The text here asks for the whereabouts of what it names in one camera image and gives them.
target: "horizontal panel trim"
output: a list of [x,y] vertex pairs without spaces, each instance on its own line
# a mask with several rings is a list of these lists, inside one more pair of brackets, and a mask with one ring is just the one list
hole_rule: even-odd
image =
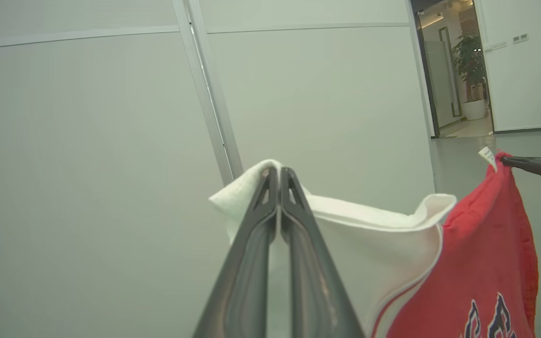
[[109,36],[131,36],[138,34],[156,34],[179,32],[177,25],[152,26],[152,27],[126,27],[107,30],[88,30],[74,32],[57,32],[47,34],[34,34],[29,36],[2,37],[0,47],[13,45],[26,45],[28,43],[39,43],[48,41],[75,40],[78,38],[109,37]]
[[236,32],[265,32],[293,30],[321,30],[327,28],[358,28],[358,27],[410,27],[408,22],[349,22],[349,23],[302,23],[297,25],[275,26],[244,26],[244,27],[212,27],[208,34]]

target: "garment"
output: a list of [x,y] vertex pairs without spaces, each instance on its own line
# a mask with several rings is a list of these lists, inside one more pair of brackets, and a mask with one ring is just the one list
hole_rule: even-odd
[[444,223],[442,255],[397,315],[391,338],[534,337],[538,287],[532,229],[510,167],[486,179]]
[[[281,163],[258,163],[210,197],[227,216],[230,240],[237,233],[260,173],[268,167],[280,169]],[[442,246],[439,221],[456,198],[432,194],[421,201],[414,214],[404,215],[304,192],[363,332],[384,337],[400,308],[438,261]],[[287,244],[277,236],[270,246],[269,338],[290,336],[288,254]]]

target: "white plant pot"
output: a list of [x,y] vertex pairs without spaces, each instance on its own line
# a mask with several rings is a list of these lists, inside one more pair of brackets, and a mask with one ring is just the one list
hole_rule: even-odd
[[462,104],[462,112],[467,120],[479,120],[486,115],[485,99],[465,102]]

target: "potted plant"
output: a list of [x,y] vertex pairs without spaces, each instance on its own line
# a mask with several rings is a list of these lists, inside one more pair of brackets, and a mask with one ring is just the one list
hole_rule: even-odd
[[[452,53],[455,56],[455,67],[463,81],[469,85],[486,86],[486,67],[483,62],[481,51],[481,39],[475,34],[463,34],[459,37],[460,42],[453,47]],[[478,120],[485,117],[486,107],[484,99],[475,99],[473,90],[471,97],[463,103],[463,113],[467,120]]]

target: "red shirt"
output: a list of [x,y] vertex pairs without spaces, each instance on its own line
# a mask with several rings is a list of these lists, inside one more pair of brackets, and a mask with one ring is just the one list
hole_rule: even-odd
[[532,338],[538,286],[532,228],[511,168],[496,156],[486,179],[450,212],[442,255],[402,308],[390,338]]

